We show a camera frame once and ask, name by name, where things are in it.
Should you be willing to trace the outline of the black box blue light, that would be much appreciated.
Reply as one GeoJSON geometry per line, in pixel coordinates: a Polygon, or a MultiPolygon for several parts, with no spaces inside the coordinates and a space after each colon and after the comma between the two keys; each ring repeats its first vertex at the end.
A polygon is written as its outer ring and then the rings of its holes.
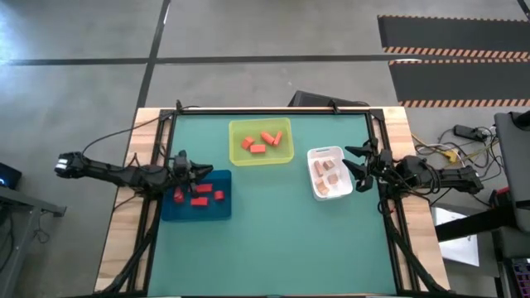
{"type": "Polygon", "coordinates": [[[0,187],[15,190],[22,178],[22,173],[0,162],[0,187]]]}

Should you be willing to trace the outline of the black floor mat striped edge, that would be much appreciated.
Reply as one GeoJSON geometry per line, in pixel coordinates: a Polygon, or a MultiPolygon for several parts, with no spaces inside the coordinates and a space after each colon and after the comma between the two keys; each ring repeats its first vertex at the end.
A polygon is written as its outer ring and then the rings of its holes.
{"type": "Polygon", "coordinates": [[[507,55],[530,52],[530,22],[519,20],[378,16],[384,51],[415,55],[507,55]]]}
{"type": "Polygon", "coordinates": [[[392,60],[406,108],[530,107],[530,60],[392,60]]]}

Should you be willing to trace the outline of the white plastic bin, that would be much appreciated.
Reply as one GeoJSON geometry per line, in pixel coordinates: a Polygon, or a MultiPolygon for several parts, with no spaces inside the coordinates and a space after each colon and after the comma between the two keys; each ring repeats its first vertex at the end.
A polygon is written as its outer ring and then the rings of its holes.
{"type": "Polygon", "coordinates": [[[349,195],[353,191],[353,184],[349,175],[349,170],[342,162],[345,158],[343,150],[340,147],[321,147],[310,149],[307,154],[307,165],[308,171],[311,178],[311,187],[315,200],[327,201],[332,199],[339,199],[346,195],[349,195]],[[324,161],[332,160],[335,166],[330,170],[326,170],[324,167],[324,175],[319,177],[314,168],[314,161],[319,161],[322,166],[324,161]],[[328,176],[336,174],[339,177],[339,181],[336,185],[331,185],[328,182],[328,176]],[[329,193],[326,196],[322,196],[316,188],[316,182],[323,180],[325,185],[329,188],[329,193]]]}

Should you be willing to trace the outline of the white paper sheet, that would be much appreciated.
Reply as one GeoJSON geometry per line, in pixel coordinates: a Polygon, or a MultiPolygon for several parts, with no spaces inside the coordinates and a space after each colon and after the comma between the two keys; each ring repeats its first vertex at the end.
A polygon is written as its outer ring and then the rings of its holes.
{"type": "MultiPolygon", "coordinates": [[[[435,207],[433,210],[434,223],[445,224],[457,219],[464,219],[466,215],[435,207]]],[[[440,241],[441,255],[444,259],[460,262],[474,267],[479,266],[479,247],[476,235],[466,236],[448,241],[440,241]]]]}

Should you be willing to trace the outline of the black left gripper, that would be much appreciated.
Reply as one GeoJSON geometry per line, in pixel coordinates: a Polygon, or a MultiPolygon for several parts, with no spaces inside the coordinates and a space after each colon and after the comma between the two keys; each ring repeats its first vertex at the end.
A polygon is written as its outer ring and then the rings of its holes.
{"type": "Polygon", "coordinates": [[[190,194],[192,198],[197,198],[199,193],[197,192],[197,184],[195,183],[196,177],[207,176],[214,167],[212,165],[194,164],[192,161],[187,159],[184,160],[185,173],[182,176],[181,183],[190,185],[190,194]]]}

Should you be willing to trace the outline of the computer keyboard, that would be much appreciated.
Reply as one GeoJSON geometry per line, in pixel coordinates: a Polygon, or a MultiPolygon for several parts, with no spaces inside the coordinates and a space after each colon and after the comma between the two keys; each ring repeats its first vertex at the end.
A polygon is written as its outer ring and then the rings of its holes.
{"type": "Polygon", "coordinates": [[[512,259],[514,279],[520,288],[530,288],[530,258],[512,259]]]}

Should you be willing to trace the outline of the grey metal stand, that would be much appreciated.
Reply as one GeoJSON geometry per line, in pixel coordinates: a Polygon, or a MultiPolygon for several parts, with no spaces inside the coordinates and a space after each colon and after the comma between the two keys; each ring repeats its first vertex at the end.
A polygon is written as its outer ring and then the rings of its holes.
{"type": "Polygon", "coordinates": [[[0,187],[0,298],[11,298],[43,213],[63,217],[59,206],[0,187]]]}

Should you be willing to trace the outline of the yellow translucent plastic bin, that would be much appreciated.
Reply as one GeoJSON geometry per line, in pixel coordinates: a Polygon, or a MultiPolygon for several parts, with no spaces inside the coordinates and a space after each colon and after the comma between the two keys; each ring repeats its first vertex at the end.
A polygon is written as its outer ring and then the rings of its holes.
{"type": "Polygon", "coordinates": [[[265,166],[288,163],[294,157],[291,121],[289,118],[261,118],[234,120],[229,123],[229,159],[235,166],[265,166]],[[273,137],[282,131],[278,146],[271,146],[261,138],[261,132],[273,137]],[[252,137],[255,144],[264,144],[265,153],[252,154],[244,150],[241,143],[245,137],[252,137]]]}

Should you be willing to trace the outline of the black power strip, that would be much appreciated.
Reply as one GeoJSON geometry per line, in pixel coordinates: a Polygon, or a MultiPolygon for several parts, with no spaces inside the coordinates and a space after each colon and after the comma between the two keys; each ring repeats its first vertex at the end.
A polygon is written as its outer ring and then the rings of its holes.
{"type": "Polygon", "coordinates": [[[453,127],[453,134],[457,137],[463,137],[477,142],[482,142],[486,138],[479,128],[467,127],[459,124],[453,127]]]}

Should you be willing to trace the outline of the red and black device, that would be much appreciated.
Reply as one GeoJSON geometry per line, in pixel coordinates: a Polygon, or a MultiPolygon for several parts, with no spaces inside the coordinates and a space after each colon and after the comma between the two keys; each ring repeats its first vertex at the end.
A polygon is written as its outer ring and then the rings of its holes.
{"type": "Polygon", "coordinates": [[[492,208],[511,204],[510,189],[504,187],[499,190],[493,190],[489,197],[489,204],[492,208]]]}

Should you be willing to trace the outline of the blue plastic bin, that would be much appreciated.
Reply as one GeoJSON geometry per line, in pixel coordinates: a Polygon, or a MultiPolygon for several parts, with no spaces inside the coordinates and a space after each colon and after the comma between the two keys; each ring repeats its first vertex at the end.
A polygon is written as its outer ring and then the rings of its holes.
{"type": "Polygon", "coordinates": [[[213,191],[210,193],[199,193],[198,197],[207,197],[209,202],[205,207],[195,207],[190,204],[193,199],[190,194],[189,186],[180,186],[185,195],[185,202],[183,204],[176,204],[173,201],[174,189],[177,186],[171,187],[166,191],[162,201],[161,219],[164,221],[211,221],[229,219],[232,214],[232,174],[229,170],[218,170],[210,172],[201,184],[212,184],[213,191]],[[216,201],[214,199],[214,192],[222,190],[225,195],[224,201],[216,201]]]}

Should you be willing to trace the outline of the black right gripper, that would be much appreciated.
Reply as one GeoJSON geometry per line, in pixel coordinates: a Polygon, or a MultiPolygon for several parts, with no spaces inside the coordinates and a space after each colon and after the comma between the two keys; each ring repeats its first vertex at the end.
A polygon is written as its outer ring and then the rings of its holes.
{"type": "Polygon", "coordinates": [[[346,146],[344,148],[355,156],[363,156],[364,164],[356,164],[352,161],[343,159],[342,162],[350,171],[356,182],[356,190],[363,193],[373,188],[373,172],[377,169],[378,159],[378,139],[370,138],[361,147],[346,146]]]}

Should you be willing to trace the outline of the grey equipment cart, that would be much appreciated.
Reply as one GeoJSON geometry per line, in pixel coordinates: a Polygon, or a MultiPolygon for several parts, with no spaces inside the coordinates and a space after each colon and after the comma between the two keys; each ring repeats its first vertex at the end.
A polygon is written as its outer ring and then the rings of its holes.
{"type": "Polygon", "coordinates": [[[530,233],[530,109],[494,115],[515,221],[530,233]]]}

